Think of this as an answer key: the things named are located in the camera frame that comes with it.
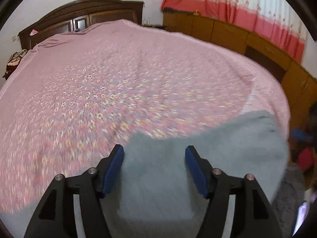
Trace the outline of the grey knit pants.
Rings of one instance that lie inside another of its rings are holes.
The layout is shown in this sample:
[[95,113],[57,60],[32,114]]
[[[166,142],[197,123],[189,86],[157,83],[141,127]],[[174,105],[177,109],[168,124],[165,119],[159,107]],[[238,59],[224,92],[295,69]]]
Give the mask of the grey knit pants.
[[135,133],[125,153],[118,215],[130,221],[181,221],[201,213],[216,187],[213,170],[254,174],[272,197],[288,145],[273,116],[254,111],[183,138]]

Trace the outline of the grey fluffy rug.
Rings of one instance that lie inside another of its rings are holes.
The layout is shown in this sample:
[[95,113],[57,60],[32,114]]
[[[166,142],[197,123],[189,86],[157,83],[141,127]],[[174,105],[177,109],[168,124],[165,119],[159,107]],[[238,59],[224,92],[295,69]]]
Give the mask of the grey fluffy rug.
[[303,172],[296,163],[289,163],[272,202],[282,237],[292,237],[296,227],[304,222],[307,215],[304,198]]

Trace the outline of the low wooden cabinet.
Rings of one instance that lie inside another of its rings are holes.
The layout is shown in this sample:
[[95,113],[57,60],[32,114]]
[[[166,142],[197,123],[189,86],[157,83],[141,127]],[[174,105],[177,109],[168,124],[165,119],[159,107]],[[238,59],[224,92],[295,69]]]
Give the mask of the low wooden cabinet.
[[238,52],[267,69],[282,85],[288,100],[290,128],[308,123],[316,102],[316,80],[298,62],[268,40],[233,24],[200,16],[197,12],[163,12],[163,26]]

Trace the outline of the pink floral bedspread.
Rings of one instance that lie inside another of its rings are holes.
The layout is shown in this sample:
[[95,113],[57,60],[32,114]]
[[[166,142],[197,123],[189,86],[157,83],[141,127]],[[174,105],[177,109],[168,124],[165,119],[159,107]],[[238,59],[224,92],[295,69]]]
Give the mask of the pink floral bedspread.
[[1,88],[1,212],[31,204],[56,174],[79,172],[134,132],[188,136],[262,110],[288,137],[280,83],[229,49],[128,20],[54,35]]

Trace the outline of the cream and red curtain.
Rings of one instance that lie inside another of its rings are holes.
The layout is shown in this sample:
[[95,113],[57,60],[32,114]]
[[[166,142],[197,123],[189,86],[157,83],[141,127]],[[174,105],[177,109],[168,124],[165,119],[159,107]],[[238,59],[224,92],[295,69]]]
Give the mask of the cream and red curtain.
[[163,0],[161,9],[197,12],[235,24],[302,61],[308,30],[286,0]]

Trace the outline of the clothes pile on nightstand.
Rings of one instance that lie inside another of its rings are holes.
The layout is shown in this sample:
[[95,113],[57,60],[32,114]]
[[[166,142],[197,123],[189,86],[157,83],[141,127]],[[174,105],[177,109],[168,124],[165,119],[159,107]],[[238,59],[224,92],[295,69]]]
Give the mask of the clothes pile on nightstand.
[[6,71],[3,75],[3,78],[5,78],[5,80],[7,80],[10,75],[17,69],[18,65],[21,62],[21,59],[26,55],[27,52],[27,49],[23,49],[12,54],[10,60],[7,62]]

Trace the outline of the pink item on headboard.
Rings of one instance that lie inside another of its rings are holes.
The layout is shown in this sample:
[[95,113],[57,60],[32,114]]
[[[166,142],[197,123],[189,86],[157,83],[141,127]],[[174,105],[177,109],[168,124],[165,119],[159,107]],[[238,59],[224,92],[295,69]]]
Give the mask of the pink item on headboard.
[[30,32],[30,36],[34,36],[34,35],[36,35],[37,33],[38,33],[38,31],[32,30],[32,31]]

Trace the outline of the dark wooden headboard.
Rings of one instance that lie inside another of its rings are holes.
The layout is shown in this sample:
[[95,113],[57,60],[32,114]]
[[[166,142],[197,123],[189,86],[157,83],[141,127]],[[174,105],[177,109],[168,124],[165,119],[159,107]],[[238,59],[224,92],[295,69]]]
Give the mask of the dark wooden headboard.
[[[19,33],[22,49],[30,50],[35,45],[59,33],[81,32],[96,23],[118,19],[142,23],[142,1],[122,0],[77,0],[63,5]],[[32,30],[38,31],[30,36]]]

